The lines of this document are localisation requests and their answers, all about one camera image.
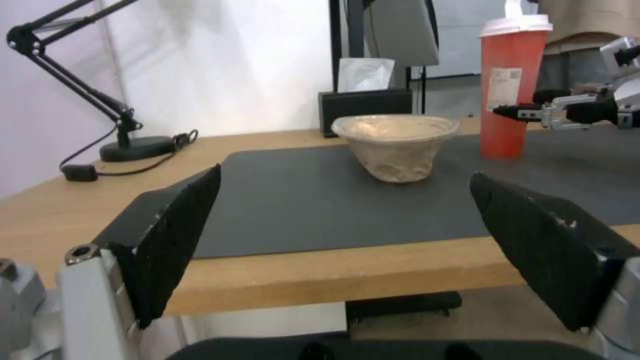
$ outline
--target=wooden table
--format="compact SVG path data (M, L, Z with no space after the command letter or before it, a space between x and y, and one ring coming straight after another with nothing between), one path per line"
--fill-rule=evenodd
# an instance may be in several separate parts
M477 119L461 132L479 131ZM202 138L161 167L136 176L69 183L61 176L0 202L0 257L36 265L47 287L68 249L87 243L137 194L167 186L249 149L336 145L319 131ZM154 160L99 163L101 170ZM640 225L616 226L640 245ZM523 280L490 237L194 260L167 315L193 315L520 284Z

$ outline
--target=translucent bowl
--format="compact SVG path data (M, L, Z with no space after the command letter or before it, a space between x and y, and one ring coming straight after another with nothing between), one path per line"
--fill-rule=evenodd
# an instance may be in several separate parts
M460 122L422 115L362 115L337 119L332 130L345 138L374 177L390 183L427 178L442 142Z

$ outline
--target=tissue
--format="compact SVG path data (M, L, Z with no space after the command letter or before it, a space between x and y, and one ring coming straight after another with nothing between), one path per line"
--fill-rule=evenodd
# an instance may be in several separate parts
M521 17L522 6L520 6L520 0L506 0L504 2L504 15L507 18Z
M384 90L394 70L394 60L342 58L338 72L338 92Z

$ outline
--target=lamp base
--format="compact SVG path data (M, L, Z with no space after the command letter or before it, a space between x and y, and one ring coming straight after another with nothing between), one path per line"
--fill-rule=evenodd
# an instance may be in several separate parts
M169 136L148 136L130 139L130 146L120 147L117 142L100 148L100 159L106 163L141 160L169 154L174 151L173 139Z

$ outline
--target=gray mat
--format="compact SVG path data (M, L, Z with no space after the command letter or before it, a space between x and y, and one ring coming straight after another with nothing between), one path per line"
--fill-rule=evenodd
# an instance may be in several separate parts
M478 136L448 141L432 176L382 183L346 146L248 151L222 166L197 258L328 250L488 235L468 189L482 170L566 197L609 225L640 223L640 133L527 134L522 160L485 160Z

